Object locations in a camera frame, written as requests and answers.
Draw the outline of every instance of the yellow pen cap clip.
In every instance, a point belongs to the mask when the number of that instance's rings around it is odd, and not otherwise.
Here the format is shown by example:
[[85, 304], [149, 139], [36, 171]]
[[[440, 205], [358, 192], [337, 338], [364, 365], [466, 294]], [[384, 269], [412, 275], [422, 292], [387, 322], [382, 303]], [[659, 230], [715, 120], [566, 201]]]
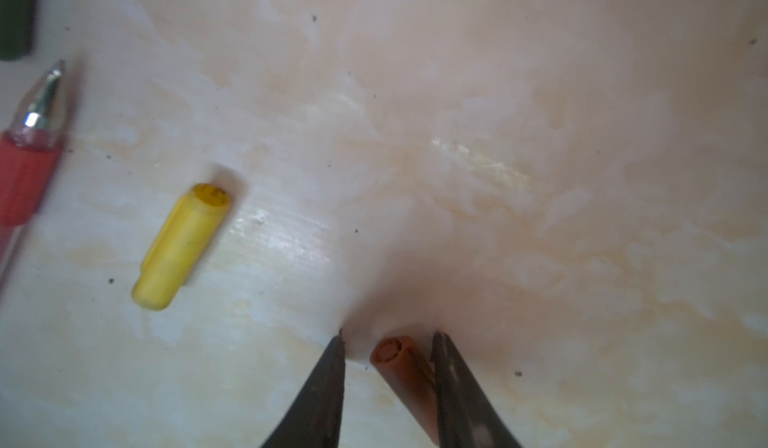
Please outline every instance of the yellow pen cap clip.
[[230, 197], [198, 183], [179, 198], [141, 262], [130, 296], [142, 308], [162, 310], [174, 299], [230, 209]]

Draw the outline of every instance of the red pen grip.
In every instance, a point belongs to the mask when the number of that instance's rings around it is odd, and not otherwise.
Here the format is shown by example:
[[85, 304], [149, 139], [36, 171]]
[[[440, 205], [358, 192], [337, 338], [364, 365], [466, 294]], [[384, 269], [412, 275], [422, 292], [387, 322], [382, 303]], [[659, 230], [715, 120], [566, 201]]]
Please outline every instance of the red pen grip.
[[0, 139], [0, 226], [24, 225], [42, 198], [62, 146], [33, 150]]

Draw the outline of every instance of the red pen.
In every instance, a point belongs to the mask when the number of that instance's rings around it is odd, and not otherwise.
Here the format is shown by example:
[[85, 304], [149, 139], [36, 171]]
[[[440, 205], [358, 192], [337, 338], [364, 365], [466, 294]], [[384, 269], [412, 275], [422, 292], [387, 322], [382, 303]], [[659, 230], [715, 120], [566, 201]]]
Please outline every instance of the red pen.
[[30, 89], [0, 135], [0, 280], [62, 152], [66, 100], [59, 60]]

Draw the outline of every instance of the orange cylinder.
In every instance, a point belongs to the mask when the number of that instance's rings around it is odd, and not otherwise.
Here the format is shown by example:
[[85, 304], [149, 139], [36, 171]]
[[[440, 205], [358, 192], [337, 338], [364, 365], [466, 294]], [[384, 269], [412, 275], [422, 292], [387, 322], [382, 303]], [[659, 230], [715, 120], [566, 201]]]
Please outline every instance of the orange cylinder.
[[435, 372], [413, 338], [379, 341], [370, 360], [432, 442], [439, 445]]

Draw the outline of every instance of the marble surface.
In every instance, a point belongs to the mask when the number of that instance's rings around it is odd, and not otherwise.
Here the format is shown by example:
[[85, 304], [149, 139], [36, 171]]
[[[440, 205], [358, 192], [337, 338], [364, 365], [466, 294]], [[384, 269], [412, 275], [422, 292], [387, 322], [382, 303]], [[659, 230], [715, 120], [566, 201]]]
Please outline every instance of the marble surface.
[[[768, 445], [768, 0], [41, 0], [7, 121], [60, 57], [0, 445], [259, 446], [340, 326], [345, 448], [430, 446], [366, 358], [435, 328], [527, 448]], [[233, 214], [142, 311], [208, 179]]]

